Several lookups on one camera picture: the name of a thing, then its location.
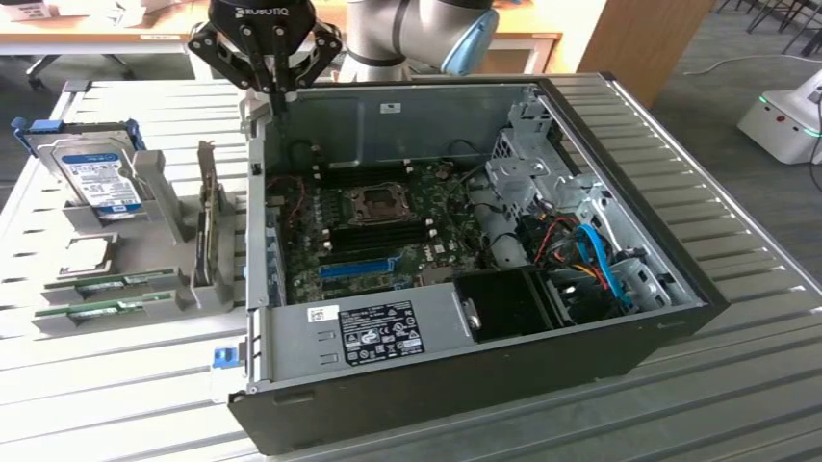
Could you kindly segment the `grey parts rack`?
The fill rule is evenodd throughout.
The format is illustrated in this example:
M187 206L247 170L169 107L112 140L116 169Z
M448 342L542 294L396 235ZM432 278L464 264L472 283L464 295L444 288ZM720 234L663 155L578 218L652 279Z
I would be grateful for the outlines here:
M56 248L44 259L48 263L45 279L36 290L41 304L33 312L30 322L37 330L49 335L73 335L85 331L116 329L225 314L235 309L243 294L237 285L235 263L239 204L233 193L221 190L221 211L219 215L219 260L215 282L209 286L193 287L193 259L199 193L201 178L195 184L195 193L180 197L164 175L165 158L159 150L137 151L133 157L135 179L148 193L144 213L119 220L96 216L86 206L65 203L58 209L64 235L56 241ZM109 274L148 270L175 269L173 277L156 279L148 285L127 287L94 294L80 295L74 291L41 295L44 285L57 280L57 259L65 245L74 237L116 233L115 269ZM99 318L74 320L66 316L34 318L40 310L61 305L96 302L128 297L151 298L144 308Z

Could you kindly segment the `black fan shroud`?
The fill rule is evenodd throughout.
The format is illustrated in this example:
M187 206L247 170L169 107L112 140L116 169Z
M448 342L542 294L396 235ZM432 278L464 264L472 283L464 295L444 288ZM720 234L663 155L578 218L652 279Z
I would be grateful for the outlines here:
M460 274L453 284L477 343L574 325L556 285L535 267Z

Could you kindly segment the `brown wooden cabinet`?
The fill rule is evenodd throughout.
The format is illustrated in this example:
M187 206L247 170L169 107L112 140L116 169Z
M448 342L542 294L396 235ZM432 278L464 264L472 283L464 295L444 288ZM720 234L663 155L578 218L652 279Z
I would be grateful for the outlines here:
M607 72L651 107L715 0L606 0L579 72Z

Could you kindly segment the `green RAM stick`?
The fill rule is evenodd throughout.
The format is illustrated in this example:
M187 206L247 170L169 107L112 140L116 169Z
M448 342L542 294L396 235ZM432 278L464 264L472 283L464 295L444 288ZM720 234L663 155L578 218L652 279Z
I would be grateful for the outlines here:
M49 316L66 316L69 319L74 320L99 318L139 311L144 308L144 304L148 301L152 301L152 299L143 297L128 297L61 305L54 308L37 311L34 313L34 318L38 319Z
M80 295L148 285L151 281L177 274L175 269L156 269L61 279L44 285L41 295L74 291Z

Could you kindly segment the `black open PC case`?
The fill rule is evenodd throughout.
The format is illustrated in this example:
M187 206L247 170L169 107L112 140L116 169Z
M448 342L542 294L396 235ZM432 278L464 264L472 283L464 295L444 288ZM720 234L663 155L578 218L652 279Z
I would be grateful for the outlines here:
M539 101L570 169L562 203L522 211L485 171L514 104ZM481 410L626 373L694 334L728 301L550 78L432 79L301 90L284 114L249 116L247 384L228 410L267 455L288 454ZM477 343L413 365L285 386L257 376L260 328L285 301L279 232L265 187L312 166L449 160L483 231L483 267L535 267L556 285L574 325Z

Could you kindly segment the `hard disk with blue caddy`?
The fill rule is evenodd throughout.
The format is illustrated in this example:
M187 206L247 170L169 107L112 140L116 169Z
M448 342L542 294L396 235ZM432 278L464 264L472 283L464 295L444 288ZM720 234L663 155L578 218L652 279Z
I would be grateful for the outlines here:
M73 206L86 206L105 220L144 213L148 193L135 179L133 157L145 148L133 119L115 122L10 122L13 136L64 184Z

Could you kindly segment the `graphics card with metal bracket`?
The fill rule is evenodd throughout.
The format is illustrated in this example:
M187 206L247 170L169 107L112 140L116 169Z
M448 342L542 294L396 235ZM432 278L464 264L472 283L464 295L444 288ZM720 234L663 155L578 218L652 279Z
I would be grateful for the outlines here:
M201 186L199 193L200 212L197 214L195 236L195 259L192 286L209 286L215 282L219 260L219 215L221 211L220 184L213 158L215 146L209 141L197 143L197 163Z

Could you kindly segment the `empty CPU socket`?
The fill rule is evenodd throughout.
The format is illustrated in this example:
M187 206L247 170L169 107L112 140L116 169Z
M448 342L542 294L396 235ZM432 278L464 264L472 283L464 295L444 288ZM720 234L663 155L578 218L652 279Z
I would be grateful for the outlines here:
M411 209L407 189L396 182L353 188L347 197L351 204L351 225L372 226L417 217Z

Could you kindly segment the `white cardboard box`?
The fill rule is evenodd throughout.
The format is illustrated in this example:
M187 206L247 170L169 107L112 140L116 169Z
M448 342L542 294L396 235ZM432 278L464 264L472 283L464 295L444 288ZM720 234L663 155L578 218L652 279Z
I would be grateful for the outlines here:
M0 0L0 19L10 22L88 15L85 0Z

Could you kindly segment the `silver metal disk bay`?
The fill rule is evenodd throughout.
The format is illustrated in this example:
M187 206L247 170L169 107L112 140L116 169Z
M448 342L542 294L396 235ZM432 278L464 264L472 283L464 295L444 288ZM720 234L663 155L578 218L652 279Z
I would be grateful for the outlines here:
M499 131L485 171L503 203L524 211L532 203L562 203L560 188L570 176L550 141L555 120L539 102L520 102L508 111L507 128Z

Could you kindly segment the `silver CPU chip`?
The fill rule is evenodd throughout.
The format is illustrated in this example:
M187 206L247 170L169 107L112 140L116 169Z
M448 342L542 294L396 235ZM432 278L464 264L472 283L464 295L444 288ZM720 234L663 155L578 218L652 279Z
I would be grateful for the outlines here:
M115 269L116 233L74 237L57 259L57 279L105 275Z

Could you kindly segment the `green Dell motherboard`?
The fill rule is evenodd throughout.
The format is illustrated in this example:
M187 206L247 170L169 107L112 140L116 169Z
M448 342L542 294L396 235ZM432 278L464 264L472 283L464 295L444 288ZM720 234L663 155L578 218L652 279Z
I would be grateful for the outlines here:
M284 264L285 301L289 304L369 295L447 282L459 272L483 267L483 231L463 195L460 172L453 162L400 162L409 173L405 183L411 209L439 236L420 244L332 253L323 235L348 223L348 188L327 188L304 174L276 174L265 187L267 206L281 214L279 232ZM359 277L321 279L323 266L399 256L393 272Z

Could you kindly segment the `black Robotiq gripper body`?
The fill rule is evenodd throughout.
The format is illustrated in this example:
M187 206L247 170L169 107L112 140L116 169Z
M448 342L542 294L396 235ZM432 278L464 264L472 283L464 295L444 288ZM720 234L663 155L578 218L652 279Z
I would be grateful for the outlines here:
M284 50L293 54L313 29L316 11L309 0L209 0L208 18L243 53L248 52L243 26L255 32L261 54L275 53L275 28L284 28Z

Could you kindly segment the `blue expansion slot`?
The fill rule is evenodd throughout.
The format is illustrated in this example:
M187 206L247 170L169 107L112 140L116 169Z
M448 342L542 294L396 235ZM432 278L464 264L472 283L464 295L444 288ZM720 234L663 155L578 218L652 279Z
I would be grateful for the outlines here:
M359 277L368 274L383 274L393 272L396 264L400 262L399 256L377 260L367 260L344 264L335 264L320 267L319 276L321 279L341 277Z

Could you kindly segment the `black office chairs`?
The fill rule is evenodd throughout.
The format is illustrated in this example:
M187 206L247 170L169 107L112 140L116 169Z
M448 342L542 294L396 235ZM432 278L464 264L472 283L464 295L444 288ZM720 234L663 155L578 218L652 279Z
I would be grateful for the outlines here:
M775 32L788 33L784 55L822 56L822 0L715 0L711 11L751 14L744 31L752 34L767 20L775 20Z

